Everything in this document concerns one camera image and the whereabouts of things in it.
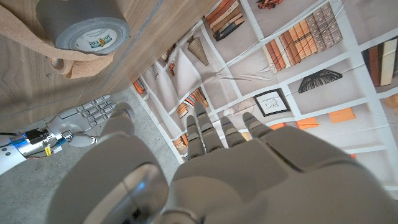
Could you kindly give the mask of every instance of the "robotic hand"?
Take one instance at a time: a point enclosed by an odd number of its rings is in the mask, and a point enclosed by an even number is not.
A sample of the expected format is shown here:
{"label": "robotic hand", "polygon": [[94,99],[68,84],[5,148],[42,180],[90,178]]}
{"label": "robotic hand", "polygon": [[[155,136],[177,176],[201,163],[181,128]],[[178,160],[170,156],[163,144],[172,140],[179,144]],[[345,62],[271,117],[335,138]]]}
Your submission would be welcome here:
{"label": "robotic hand", "polygon": [[[107,133],[129,130],[116,109]],[[334,146],[293,127],[273,131],[245,113],[253,140],[222,118],[225,149],[204,107],[195,111],[197,122],[187,118],[189,161],[169,187],[146,145],[123,131],[104,137],[62,180],[47,223],[397,223],[378,181]]]}
{"label": "robotic hand", "polygon": [[0,175],[29,158],[45,151],[51,155],[54,148],[65,142],[76,147],[85,147],[96,142],[96,138],[85,134],[96,125],[106,121],[116,103],[104,95],[84,105],[66,109],[56,115],[45,128],[33,129],[11,137],[0,136]]}

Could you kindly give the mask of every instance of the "wood grain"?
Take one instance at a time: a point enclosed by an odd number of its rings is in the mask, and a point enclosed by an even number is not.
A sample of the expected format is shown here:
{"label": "wood grain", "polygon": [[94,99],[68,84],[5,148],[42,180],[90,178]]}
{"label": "wood grain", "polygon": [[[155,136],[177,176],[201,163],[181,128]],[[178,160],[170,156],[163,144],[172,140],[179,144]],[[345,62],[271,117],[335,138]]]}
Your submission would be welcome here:
{"label": "wood grain", "polygon": [[[29,29],[52,44],[36,18],[39,0],[0,0]],[[206,14],[217,0],[164,1],[139,34],[158,0],[117,0],[131,37],[114,61],[94,77],[67,80],[49,59],[0,35],[0,128],[13,131],[59,111],[131,86],[172,44]]]}

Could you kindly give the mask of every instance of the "concrete floor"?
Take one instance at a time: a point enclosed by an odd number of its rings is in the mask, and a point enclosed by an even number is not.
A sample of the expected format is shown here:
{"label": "concrete floor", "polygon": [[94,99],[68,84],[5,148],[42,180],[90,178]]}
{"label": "concrete floor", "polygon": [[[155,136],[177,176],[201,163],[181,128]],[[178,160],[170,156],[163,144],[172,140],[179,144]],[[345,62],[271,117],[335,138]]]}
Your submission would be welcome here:
{"label": "concrete floor", "polygon": [[[179,163],[165,139],[156,128],[130,88],[113,95],[115,102],[129,103],[136,116],[136,136],[141,138],[155,154],[170,182]],[[43,128],[51,118],[38,121],[23,129]],[[99,135],[103,125],[90,130]],[[77,148],[68,144],[63,150],[45,159],[27,160],[0,176],[0,223],[45,223],[52,195],[60,181],[91,147]]]}

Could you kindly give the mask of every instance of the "picture frame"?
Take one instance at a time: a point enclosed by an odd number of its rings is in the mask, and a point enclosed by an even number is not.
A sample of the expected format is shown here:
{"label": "picture frame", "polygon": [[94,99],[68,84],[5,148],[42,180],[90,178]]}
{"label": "picture frame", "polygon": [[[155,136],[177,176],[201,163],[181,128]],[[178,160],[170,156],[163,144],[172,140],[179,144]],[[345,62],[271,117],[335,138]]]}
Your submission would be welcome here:
{"label": "picture frame", "polygon": [[290,111],[282,90],[265,91],[253,97],[264,117]]}

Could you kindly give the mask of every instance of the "tape roll label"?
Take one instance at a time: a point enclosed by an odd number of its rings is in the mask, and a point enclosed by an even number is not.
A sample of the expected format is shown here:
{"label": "tape roll label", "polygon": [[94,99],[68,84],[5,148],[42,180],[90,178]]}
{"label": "tape roll label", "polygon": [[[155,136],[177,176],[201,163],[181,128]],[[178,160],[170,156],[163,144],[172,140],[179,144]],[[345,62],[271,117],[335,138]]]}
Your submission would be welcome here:
{"label": "tape roll label", "polygon": [[116,41],[118,34],[112,29],[91,30],[76,40],[76,48],[84,52],[106,49]]}

